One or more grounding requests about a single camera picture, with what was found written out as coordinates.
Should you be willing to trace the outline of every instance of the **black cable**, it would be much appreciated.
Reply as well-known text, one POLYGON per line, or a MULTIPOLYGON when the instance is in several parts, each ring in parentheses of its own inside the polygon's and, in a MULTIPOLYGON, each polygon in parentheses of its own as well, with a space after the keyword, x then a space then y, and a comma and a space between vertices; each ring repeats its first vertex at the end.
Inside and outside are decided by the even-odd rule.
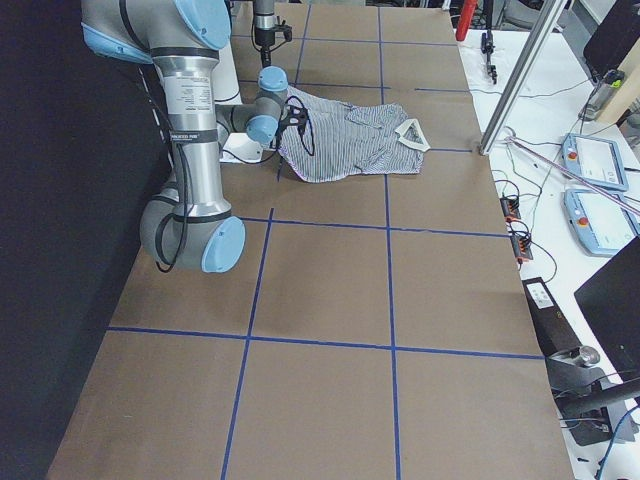
POLYGON ((547 250, 546 248, 544 248, 543 246, 541 246, 540 244, 534 242, 533 240, 531 240, 531 244, 535 245, 536 247, 538 247, 540 250, 542 250, 544 253, 546 253, 549 258, 551 259, 551 261, 553 262, 553 274, 551 275, 551 277, 548 280, 543 280, 544 283, 549 283, 551 282, 551 280, 553 280, 554 278, 556 278, 556 274, 558 273, 558 262, 556 262, 556 259, 553 258, 553 255, 551 255, 549 253, 549 250, 547 250))
MULTIPOLYGON (((586 385, 582 385, 582 386, 575 387, 575 388, 570 388, 568 390, 563 390, 560 393, 556 393, 553 396, 553 398, 554 399, 555 398, 562 398, 562 397, 565 396, 564 395, 565 393, 571 393, 571 392, 576 393, 576 390, 589 388, 589 387, 593 386, 594 384, 596 384, 597 382, 599 382, 600 380, 603 380, 605 378, 611 377, 612 375, 622 375, 623 373, 633 373, 633 372, 637 372, 637 371, 638 370, 635 369, 635 368, 630 368, 630 369, 627 369, 627 370, 619 370, 617 372, 607 373, 606 375, 599 376, 598 378, 596 378, 595 380, 592 380, 591 382, 587 383, 586 385)), ((640 377, 632 378, 630 381, 638 380, 639 378, 640 377)))
POLYGON ((278 150, 274 150, 274 151, 271 153, 271 155, 269 155, 267 158, 263 158, 262 160, 258 160, 257 162, 249 162, 248 160, 244 160, 244 159, 240 158, 240 157, 239 157, 239 156, 237 156, 235 153, 230 152, 229 150, 226 150, 226 149, 224 149, 224 148, 223 148, 223 149, 222 149, 222 151, 223 151, 224 153, 228 153, 229 155, 231 155, 233 158, 235 158, 235 159, 236 159, 236 160, 238 160, 239 162, 246 163, 247 165, 259 165, 259 164, 261 164, 261 163, 268 162, 269 160, 271 160, 271 159, 275 156, 275 154, 276 154, 276 153, 278 153, 278 150))
POLYGON ((520 188, 518 188, 518 185, 516 185, 515 183, 513 183, 511 180, 507 180, 507 179, 498 179, 498 180, 494 180, 493 183, 506 183, 507 185, 512 185, 515 189, 516 189, 516 193, 515 195, 509 195, 506 198, 509 197, 515 197, 515 200, 518 200, 520 198, 520 188))
MULTIPOLYGON (((563 88, 560 90, 557 90, 555 92, 552 93, 540 93, 537 95, 518 95, 519 98, 539 98, 539 97, 553 97, 554 95, 557 95, 559 93, 563 93, 563 92, 568 92, 569 90, 573 90, 574 88, 579 87, 580 85, 582 85, 583 83, 587 83, 590 82, 589 79, 587 80, 583 80, 580 83, 576 83, 575 85, 568 87, 568 88, 563 88)), ((496 91, 489 91, 489 90, 481 90, 478 88, 473 88, 469 90, 470 92, 480 92, 480 93, 486 93, 489 95, 502 95, 504 92, 496 92, 496 91)))
POLYGON ((184 247, 187 243, 187 229, 189 225, 189 222, 187 220, 189 215, 189 211, 188 211, 189 189, 187 187, 187 184, 188 184, 189 177, 191 175, 189 174, 189 165, 187 164, 186 155, 184 153, 182 144, 177 143, 176 149, 178 150, 178 157, 180 157, 180 164, 182 165, 182 195, 183 195, 182 196, 182 205, 183 205, 182 228, 180 229, 180 241, 178 242, 178 248, 176 248, 176 252, 173 255, 173 258, 171 259, 171 261, 169 262, 169 265, 167 266, 167 268, 163 268, 160 262, 156 261, 156 267, 162 273, 169 273, 171 270, 173 270, 173 267, 175 267, 176 263, 178 262, 178 257, 184 250, 184 247))
POLYGON ((238 95, 240 95, 240 90, 238 90, 236 92, 236 94, 234 96, 232 96, 232 97, 229 97, 229 98, 214 98, 213 101, 214 102, 218 102, 218 103, 229 102, 229 101, 233 100, 234 98, 236 98, 238 95))
POLYGON ((563 88, 561 90, 558 90, 556 92, 553 93, 541 93, 539 95, 520 95, 520 97, 522 98, 538 98, 538 97, 553 97, 554 95, 557 95, 558 93, 562 93, 562 92, 568 92, 569 90, 573 90, 574 88, 579 87, 580 85, 582 85, 583 83, 587 83, 587 82, 591 82, 591 80, 589 80, 588 78, 586 80, 581 81, 580 83, 576 83, 574 86, 572 87, 568 87, 568 88, 563 88))
MULTIPOLYGON (((291 95, 289 98, 287 98, 286 103, 289 103, 291 100, 297 100, 300 103, 300 108, 303 108, 303 109, 307 110, 307 112, 309 112, 309 110, 305 106, 304 102, 302 100, 300 100, 300 98, 297 95, 291 95)), ((302 147, 304 148, 304 151, 307 152, 307 154, 310 157, 313 157, 316 154, 316 142, 315 142, 315 135, 313 133, 313 122, 311 122, 311 118, 310 117, 307 119, 307 122, 309 123, 309 135, 311 137, 311 148, 310 149, 304 143, 304 136, 303 136, 304 134, 301 133, 300 130, 298 130, 298 134, 300 136, 300 142, 302 143, 302 147)))
MULTIPOLYGON (((142 78, 142 80, 144 82, 145 81, 145 77, 144 77, 144 72, 142 71, 142 69, 138 69, 138 73, 140 74, 140 76, 141 76, 141 78, 142 78)), ((132 81, 136 86, 138 86, 137 82, 134 82, 127 75, 124 75, 124 76, 129 81, 132 81)), ((151 103, 151 105, 155 109, 155 111, 158 112, 158 114, 160 115, 160 118, 162 118, 162 120, 165 122, 166 127, 169 129, 169 131, 172 131, 173 130, 173 125, 171 124, 171 120, 169 119, 167 114, 164 112, 164 110, 160 107, 160 104, 156 101, 156 99, 153 97, 153 95, 151 95, 151 92, 149 92, 149 90, 147 89, 146 82, 143 83, 143 88, 140 88, 140 91, 142 91, 145 94, 145 96, 147 97, 147 100, 149 101, 149 103, 151 103)), ((173 270, 173 267, 175 266, 175 264, 178 261, 178 257, 180 256, 180 254, 184 250, 184 246, 186 244, 186 239, 187 239, 187 229, 188 229, 188 221, 187 221, 187 219, 188 219, 188 215, 189 215, 189 211, 188 211, 189 165, 188 165, 188 162, 187 162, 186 155, 184 153, 184 149, 183 149, 182 144, 177 143, 176 144, 176 150, 178 151, 178 157, 179 157, 180 165, 182 166, 182 172, 183 172, 183 182, 182 182, 183 183, 183 189, 182 189, 182 201, 183 201, 182 228, 180 230, 180 241, 178 242, 178 248, 176 249, 176 252, 175 252, 175 255, 173 256, 173 259, 169 262, 168 267, 167 268, 163 268, 160 265, 160 262, 156 262, 156 267, 162 273, 169 273, 171 270, 173 270)))

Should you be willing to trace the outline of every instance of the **white cloth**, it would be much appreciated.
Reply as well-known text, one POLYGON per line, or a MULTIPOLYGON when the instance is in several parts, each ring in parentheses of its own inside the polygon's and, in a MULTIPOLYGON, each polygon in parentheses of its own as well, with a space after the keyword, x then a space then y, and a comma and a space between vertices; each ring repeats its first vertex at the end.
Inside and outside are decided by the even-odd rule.
MULTIPOLYGON (((289 87, 291 95, 309 111, 315 155, 305 151, 295 127, 284 131, 279 152, 302 180, 319 183, 358 174, 420 173, 423 153, 398 142, 394 131, 409 118, 400 105, 357 107, 289 87)), ((309 125, 303 138, 311 149, 309 125)))

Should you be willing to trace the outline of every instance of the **white tag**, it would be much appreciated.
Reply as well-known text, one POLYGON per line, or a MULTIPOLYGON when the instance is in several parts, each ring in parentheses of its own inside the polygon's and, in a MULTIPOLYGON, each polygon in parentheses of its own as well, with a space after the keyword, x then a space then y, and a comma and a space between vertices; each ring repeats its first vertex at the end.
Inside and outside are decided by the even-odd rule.
POLYGON ((171 115, 213 113, 211 82, 207 77, 165 77, 164 93, 171 115))
POLYGON ((542 309, 553 307, 553 302, 541 283, 530 283, 527 285, 527 289, 529 290, 533 301, 536 302, 538 308, 542 309))

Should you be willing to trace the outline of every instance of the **black wall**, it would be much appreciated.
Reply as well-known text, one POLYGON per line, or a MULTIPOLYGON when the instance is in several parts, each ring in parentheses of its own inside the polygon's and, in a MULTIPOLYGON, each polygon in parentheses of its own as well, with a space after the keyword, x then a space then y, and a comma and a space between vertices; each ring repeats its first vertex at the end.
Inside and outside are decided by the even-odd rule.
POLYGON ((132 65, 84 45, 80 1, 0 14, 0 478, 43 478, 167 174, 132 65))

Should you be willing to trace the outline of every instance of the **wire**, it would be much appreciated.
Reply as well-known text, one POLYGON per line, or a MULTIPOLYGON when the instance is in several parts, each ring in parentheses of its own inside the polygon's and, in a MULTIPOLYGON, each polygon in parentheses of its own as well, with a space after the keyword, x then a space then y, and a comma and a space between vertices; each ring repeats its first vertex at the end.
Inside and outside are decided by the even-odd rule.
MULTIPOLYGON (((590 82, 591 80, 586 79, 581 81, 580 83, 576 83, 575 85, 568 87, 568 88, 563 88, 561 90, 557 90, 553 93, 540 93, 537 95, 518 95, 519 98, 539 98, 539 97, 553 97, 554 95, 557 95, 559 93, 562 92, 568 92, 569 90, 573 90, 574 88, 579 87, 580 85, 582 85, 583 83, 587 83, 590 82)), ((472 88, 469 90, 470 92, 480 92, 480 93, 487 93, 489 95, 502 95, 504 92, 496 92, 496 91, 489 91, 489 90, 481 90, 478 88, 472 88)))
POLYGON ((600 380, 603 380, 605 378, 611 377, 613 375, 622 375, 623 373, 632 373, 632 372, 637 372, 637 370, 631 368, 631 369, 627 369, 627 370, 619 370, 617 372, 608 373, 606 375, 601 375, 600 377, 596 378, 595 380, 592 380, 590 383, 587 383, 586 385, 582 385, 582 386, 579 386, 579 387, 571 388, 571 389, 568 389, 568 390, 563 390, 562 392, 555 394, 553 396, 553 398, 554 399, 555 398, 561 398, 561 397, 564 396, 565 393, 570 393, 570 392, 576 393, 576 390, 583 389, 583 388, 589 388, 592 385, 594 385, 596 382, 599 382, 600 380))
MULTIPOLYGON (((138 69, 138 73, 140 74, 140 77, 142 78, 142 81, 143 81, 143 84, 142 84, 143 88, 140 88, 140 90, 145 94, 145 96, 147 97, 148 101, 151 103, 151 105, 155 109, 155 111, 160 115, 160 118, 162 118, 162 120, 165 122, 166 127, 169 129, 169 131, 172 131, 173 130, 173 125, 171 124, 171 120, 169 119, 167 114, 164 112, 164 110, 160 107, 160 104, 156 101, 156 99, 153 97, 153 95, 151 95, 151 92, 149 91, 149 89, 147 87, 147 83, 145 81, 144 72, 142 71, 142 69, 139 68, 138 69)), ((133 81, 127 75, 124 75, 124 76, 128 80, 133 81)), ((182 181, 182 184, 183 184, 183 188, 182 188, 182 202, 183 202, 182 228, 180 229, 180 241, 178 242, 178 248, 176 249, 175 255, 173 256, 173 259, 169 262, 169 265, 167 266, 167 268, 163 268, 162 265, 160 264, 160 262, 156 262, 156 267, 158 267, 158 270, 160 270, 162 273, 169 273, 171 270, 173 270, 173 267, 175 266, 175 264, 178 261, 178 257, 180 256, 180 254, 184 250, 184 246, 186 244, 186 239, 187 239, 188 215, 189 215, 189 210, 188 210, 188 198, 189 198, 188 182, 189 182, 189 178, 190 178, 191 174, 190 174, 190 171, 189 171, 189 164, 187 162, 186 154, 184 152, 182 144, 176 143, 176 150, 178 152, 178 157, 179 157, 179 160, 180 160, 180 165, 182 167, 182 176, 183 176, 183 181, 182 181)))
POLYGON ((591 80, 589 80, 588 78, 586 80, 581 81, 580 83, 576 83, 574 86, 572 87, 568 87, 568 88, 563 88, 561 90, 558 90, 556 92, 553 93, 541 93, 539 95, 520 95, 522 98, 538 98, 538 97, 553 97, 554 95, 557 95, 558 93, 562 93, 562 92, 568 92, 569 90, 573 90, 574 88, 579 87, 580 85, 587 83, 587 82, 591 82, 591 80))
POLYGON ((234 96, 232 96, 232 97, 229 97, 229 98, 214 98, 213 101, 214 102, 218 102, 218 103, 229 102, 229 101, 233 100, 234 98, 236 98, 238 95, 240 95, 240 90, 238 90, 236 92, 236 94, 234 96))
POLYGON ((556 274, 558 273, 558 262, 556 262, 556 259, 553 258, 553 255, 551 255, 549 253, 549 250, 547 250, 546 248, 544 248, 543 246, 541 246, 540 244, 534 242, 533 240, 531 240, 531 244, 535 245, 536 247, 538 247, 540 250, 542 250, 544 253, 546 253, 549 258, 551 259, 551 261, 553 262, 553 274, 551 275, 551 277, 549 278, 549 280, 543 280, 544 283, 550 283, 551 280, 553 280, 554 278, 556 278, 556 274))
POLYGON ((627 411, 627 413, 625 413, 622 416, 622 418, 618 421, 618 424, 616 425, 616 428, 613 430, 613 435, 611 435, 611 440, 609 440, 609 446, 607 447, 607 451, 605 452, 604 457, 602 457, 602 460, 600 460, 600 462, 599 462, 600 463, 600 469, 596 473, 596 479, 595 480, 601 480, 602 479, 602 472, 604 471, 604 467, 607 464, 607 460, 609 459, 609 454, 611 453, 611 449, 613 448, 613 444, 614 444, 614 442, 616 440, 616 437, 618 436, 618 431, 620 430, 620 427, 622 426, 622 423, 624 422, 624 420, 629 415, 631 415, 631 413, 633 413, 638 408, 640 408, 640 405, 636 405, 631 410, 627 411))
MULTIPOLYGON (((289 103, 291 100, 297 100, 300 103, 300 108, 307 110, 307 112, 309 111, 305 106, 304 102, 300 100, 300 97, 298 97, 297 95, 291 95, 289 98, 287 98, 286 103, 289 103)), ((311 137, 310 149, 304 143, 304 137, 303 137, 304 134, 300 133, 300 130, 298 130, 298 134, 300 136, 300 142, 302 143, 302 147, 304 148, 304 151, 307 152, 309 156, 313 157, 316 154, 316 141, 315 141, 315 135, 313 133, 313 122, 311 121, 310 117, 307 119, 307 121, 309 122, 309 135, 311 137)))
POLYGON ((239 157, 239 156, 237 156, 235 153, 230 152, 229 150, 226 150, 226 149, 224 149, 224 148, 222 149, 222 151, 223 151, 224 153, 228 153, 229 155, 231 155, 233 158, 235 158, 235 159, 236 159, 236 160, 238 160, 239 162, 246 163, 247 165, 259 165, 259 164, 261 164, 261 163, 266 163, 266 162, 268 162, 269 160, 271 160, 271 159, 275 156, 275 154, 276 154, 276 153, 278 153, 278 150, 274 150, 274 151, 271 153, 271 155, 269 155, 267 158, 263 158, 262 160, 258 160, 257 162, 250 162, 250 161, 248 161, 248 160, 244 160, 244 159, 240 158, 240 157, 239 157))
POLYGON ((518 198, 520 198, 520 189, 518 188, 518 185, 516 185, 515 183, 513 183, 511 180, 494 180, 493 183, 505 183, 506 185, 504 186, 504 188, 502 189, 502 193, 501 195, 504 195, 504 190, 505 188, 507 188, 507 185, 512 185, 515 189, 516 189, 516 193, 515 195, 509 195, 510 197, 514 197, 515 199, 518 200, 518 198))
POLYGON ((187 229, 188 229, 188 215, 189 215, 189 210, 188 210, 188 195, 189 195, 189 189, 187 187, 187 184, 189 182, 189 178, 191 177, 191 174, 189 172, 189 165, 187 163, 186 160, 186 155, 184 153, 184 149, 181 143, 177 143, 176 144, 177 150, 178 150, 178 157, 180 157, 180 164, 182 166, 182 227, 180 229, 180 241, 178 242, 178 248, 176 248, 176 252, 173 255, 173 258, 171 259, 171 261, 169 262, 169 265, 164 268, 160 262, 156 262, 156 267, 158 268, 158 270, 160 270, 162 273, 169 273, 171 270, 173 270, 173 267, 175 267, 176 263, 178 262, 178 257, 180 256, 180 254, 182 253, 182 251, 184 250, 184 247, 187 243, 187 229))

